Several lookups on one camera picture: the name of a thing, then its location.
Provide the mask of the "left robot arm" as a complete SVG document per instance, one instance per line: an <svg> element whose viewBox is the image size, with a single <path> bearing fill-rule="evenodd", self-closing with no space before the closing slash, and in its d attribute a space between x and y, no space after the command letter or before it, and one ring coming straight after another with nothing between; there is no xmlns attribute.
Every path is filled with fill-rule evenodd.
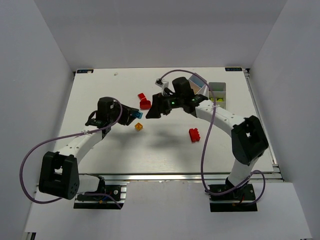
<svg viewBox="0 0 320 240"><path fill-rule="evenodd" d="M137 108L121 104L112 97L101 97L97 102L97 109L89 115L81 134L58 151L48 151L43 156L39 191L67 200L78 194L104 196L104 178L94 174L80 174L79 163L105 138L113 125L128 126L141 117L142 113Z"/></svg>

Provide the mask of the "left blue table label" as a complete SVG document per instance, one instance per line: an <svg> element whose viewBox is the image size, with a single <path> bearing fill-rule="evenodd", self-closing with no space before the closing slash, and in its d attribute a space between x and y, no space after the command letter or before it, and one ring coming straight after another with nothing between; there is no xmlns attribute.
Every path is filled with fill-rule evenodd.
<svg viewBox="0 0 320 240"><path fill-rule="evenodd" d="M76 74L92 74L93 72L93 69L78 69Z"/></svg>

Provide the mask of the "tilted white divided container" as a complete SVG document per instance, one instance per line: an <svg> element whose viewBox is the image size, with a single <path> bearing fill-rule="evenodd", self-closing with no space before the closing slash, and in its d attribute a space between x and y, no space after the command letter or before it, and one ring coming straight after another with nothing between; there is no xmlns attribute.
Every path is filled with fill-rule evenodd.
<svg viewBox="0 0 320 240"><path fill-rule="evenodd" d="M197 76L191 75L188 79L191 89L195 95L209 96L209 89L204 82Z"/></svg>

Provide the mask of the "blue table label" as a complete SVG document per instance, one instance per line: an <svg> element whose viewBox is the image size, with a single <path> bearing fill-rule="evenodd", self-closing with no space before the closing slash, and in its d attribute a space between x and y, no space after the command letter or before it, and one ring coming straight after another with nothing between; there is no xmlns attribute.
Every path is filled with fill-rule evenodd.
<svg viewBox="0 0 320 240"><path fill-rule="evenodd" d="M242 72L243 69L241 67L225 67L226 72Z"/></svg>
<svg viewBox="0 0 320 240"><path fill-rule="evenodd" d="M78 69L76 74L92 74L93 72L93 69Z"/></svg>

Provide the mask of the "cyan long lego brick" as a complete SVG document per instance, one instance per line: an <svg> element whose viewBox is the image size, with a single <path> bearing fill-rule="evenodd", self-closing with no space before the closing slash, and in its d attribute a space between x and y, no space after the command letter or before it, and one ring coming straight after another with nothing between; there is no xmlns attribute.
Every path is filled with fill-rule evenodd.
<svg viewBox="0 0 320 240"><path fill-rule="evenodd" d="M143 113L141 111L137 111L133 115L137 119L141 119L143 117Z"/></svg>

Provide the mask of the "upright white divided container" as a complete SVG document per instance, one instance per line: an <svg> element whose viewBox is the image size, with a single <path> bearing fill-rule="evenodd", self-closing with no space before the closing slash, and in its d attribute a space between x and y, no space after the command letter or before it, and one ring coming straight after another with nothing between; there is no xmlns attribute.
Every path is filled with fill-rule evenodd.
<svg viewBox="0 0 320 240"><path fill-rule="evenodd" d="M224 102L217 102L216 101L216 104L219 105L221 108L226 109L227 84L225 82L209 82L209 87L213 91L213 94L211 92L208 93L209 99L210 98L224 99Z"/></svg>

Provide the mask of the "right blue table label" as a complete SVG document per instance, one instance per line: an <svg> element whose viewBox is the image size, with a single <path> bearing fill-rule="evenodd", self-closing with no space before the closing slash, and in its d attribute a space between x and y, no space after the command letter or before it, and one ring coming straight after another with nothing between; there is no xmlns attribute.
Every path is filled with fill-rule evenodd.
<svg viewBox="0 0 320 240"><path fill-rule="evenodd" d="M241 67L225 67L226 72L242 72L243 69Z"/></svg>

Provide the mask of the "large red lego brick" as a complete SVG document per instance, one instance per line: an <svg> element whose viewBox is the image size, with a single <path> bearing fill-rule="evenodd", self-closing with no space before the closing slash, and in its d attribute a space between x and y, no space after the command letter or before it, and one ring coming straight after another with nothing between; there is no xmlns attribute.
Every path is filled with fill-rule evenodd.
<svg viewBox="0 0 320 240"><path fill-rule="evenodd" d="M188 130L189 137L192 143L199 142L201 139L199 130L197 128L190 128Z"/></svg>

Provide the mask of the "small red lego brick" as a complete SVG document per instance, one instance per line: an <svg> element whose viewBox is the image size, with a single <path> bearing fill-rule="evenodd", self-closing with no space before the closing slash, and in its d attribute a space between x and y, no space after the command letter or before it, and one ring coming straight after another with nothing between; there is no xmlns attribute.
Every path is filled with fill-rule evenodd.
<svg viewBox="0 0 320 240"><path fill-rule="evenodd" d="M145 96L143 93L140 93L140 94L138 94L137 96L138 96L138 98L139 98L140 101L144 101L144 100L147 99L146 96Z"/></svg>

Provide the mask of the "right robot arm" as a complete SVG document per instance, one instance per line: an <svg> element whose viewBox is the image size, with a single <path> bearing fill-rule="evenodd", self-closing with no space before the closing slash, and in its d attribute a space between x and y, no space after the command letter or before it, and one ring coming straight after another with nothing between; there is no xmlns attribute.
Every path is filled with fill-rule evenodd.
<svg viewBox="0 0 320 240"><path fill-rule="evenodd" d="M155 83L161 87L161 92L152 96L152 105L146 118L159 119L173 109L182 108L185 113L218 127L230 136L235 158L232 170L225 180L226 190L229 192L246 184L257 160L269 147L260 120L254 115L243 117L214 105L206 96L195 94L185 77L173 80L174 90L170 90L168 82L161 79Z"/></svg>

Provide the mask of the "orange small lego brick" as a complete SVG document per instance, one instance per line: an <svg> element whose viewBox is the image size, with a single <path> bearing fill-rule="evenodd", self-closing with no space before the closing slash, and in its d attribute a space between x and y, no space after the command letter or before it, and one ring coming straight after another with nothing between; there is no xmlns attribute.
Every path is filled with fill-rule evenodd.
<svg viewBox="0 0 320 240"><path fill-rule="evenodd" d="M137 130L137 131L141 131L143 129L143 125L141 123L136 123L134 125L134 128Z"/></svg>

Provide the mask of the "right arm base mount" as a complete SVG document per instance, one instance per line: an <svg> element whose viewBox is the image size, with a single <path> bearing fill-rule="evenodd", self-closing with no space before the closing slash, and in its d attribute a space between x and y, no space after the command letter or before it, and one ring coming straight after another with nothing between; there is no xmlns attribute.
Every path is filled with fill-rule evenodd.
<svg viewBox="0 0 320 240"><path fill-rule="evenodd" d="M209 206L212 213L257 212L258 207L254 187L246 183L239 189L223 195L209 195Z"/></svg>

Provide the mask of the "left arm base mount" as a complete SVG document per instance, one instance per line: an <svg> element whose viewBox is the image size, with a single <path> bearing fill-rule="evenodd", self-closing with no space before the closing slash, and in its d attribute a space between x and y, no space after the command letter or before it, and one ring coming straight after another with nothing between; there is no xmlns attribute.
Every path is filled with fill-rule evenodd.
<svg viewBox="0 0 320 240"><path fill-rule="evenodd" d="M106 180L101 175L81 174L73 208L79 210L120 210L125 202L127 186Z"/></svg>

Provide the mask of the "red rounded lego piece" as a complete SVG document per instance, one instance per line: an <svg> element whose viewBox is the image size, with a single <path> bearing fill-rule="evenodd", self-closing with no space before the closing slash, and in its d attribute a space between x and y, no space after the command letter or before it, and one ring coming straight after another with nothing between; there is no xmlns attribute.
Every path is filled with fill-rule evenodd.
<svg viewBox="0 0 320 240"><path fill-rule="evenodd" d="M141 110L149 110L152 107L152 103L150 100L141 100L139 103L139 107Z"/></svg>

